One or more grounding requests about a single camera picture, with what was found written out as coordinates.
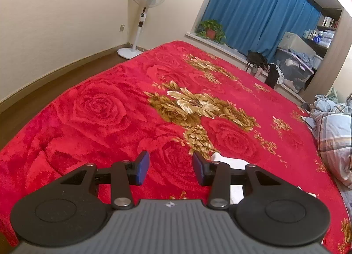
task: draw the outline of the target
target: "flower pot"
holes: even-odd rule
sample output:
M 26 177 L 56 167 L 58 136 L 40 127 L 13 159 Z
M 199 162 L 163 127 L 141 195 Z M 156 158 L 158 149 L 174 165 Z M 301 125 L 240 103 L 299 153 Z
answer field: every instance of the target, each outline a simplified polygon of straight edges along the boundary
M 210 29 L 207 29 L 205 35 L 210 38 L 211 40 L 213 40 L 216 36 L 216 31 L 213 31 L 213 30 L 210 30 Z

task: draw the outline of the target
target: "transparent plastic container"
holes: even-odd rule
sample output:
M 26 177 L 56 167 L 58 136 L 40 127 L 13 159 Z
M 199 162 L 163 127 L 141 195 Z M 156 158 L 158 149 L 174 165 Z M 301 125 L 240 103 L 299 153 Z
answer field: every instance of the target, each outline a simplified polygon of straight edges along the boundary
M 296 93 L 304 87 L 309 77 L 314 74 L 314 71 L 297 56 L 281 48 L 278 48 L 275 53 L 274 63 L 284 75 L 284 85 Z

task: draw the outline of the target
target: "plaid bedding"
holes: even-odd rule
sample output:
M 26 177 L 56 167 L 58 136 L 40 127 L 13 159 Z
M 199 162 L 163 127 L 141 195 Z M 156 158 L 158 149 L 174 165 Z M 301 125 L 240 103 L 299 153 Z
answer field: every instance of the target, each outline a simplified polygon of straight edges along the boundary
M 317 95 L 314 107 L 304 120 L 317 140 L 319 154 L 334 176 L 352 188 L 352 94 L 347 104 Z

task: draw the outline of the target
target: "blue curtain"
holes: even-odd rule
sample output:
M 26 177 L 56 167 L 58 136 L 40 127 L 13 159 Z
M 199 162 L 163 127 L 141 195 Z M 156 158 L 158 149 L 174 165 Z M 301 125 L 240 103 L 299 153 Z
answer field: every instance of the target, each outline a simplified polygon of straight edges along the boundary
M 284 33 L 302 37 L 315 29 L 320 11 L 313 0 L 210 0 L 202 20 L 218 20 L 228 46 L 245 55 L 258 51 L 270 62 Z

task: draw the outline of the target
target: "silver bolt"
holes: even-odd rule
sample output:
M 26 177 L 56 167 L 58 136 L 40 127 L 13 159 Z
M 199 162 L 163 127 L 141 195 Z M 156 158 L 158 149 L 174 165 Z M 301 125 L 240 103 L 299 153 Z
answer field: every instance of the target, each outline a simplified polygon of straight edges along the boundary
M 210 204 L 216 208 L 223 208 L 228 205 L 228 202 L 222 198 L 213 198 Z
M 131 204 L 131 200 L 127 197 L 118 197 L 114 200 L 114 204 L 117 206 L 129 206 Z

